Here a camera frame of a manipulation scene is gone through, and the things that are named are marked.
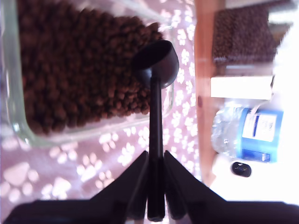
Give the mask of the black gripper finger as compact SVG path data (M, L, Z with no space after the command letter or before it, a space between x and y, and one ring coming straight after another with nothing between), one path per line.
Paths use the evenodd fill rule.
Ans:
M149 155L144 151L111 184L91 198L91 219L144 219Z
M225 200L196 179L169 151L164 153L165 194L172 219L220 219Z

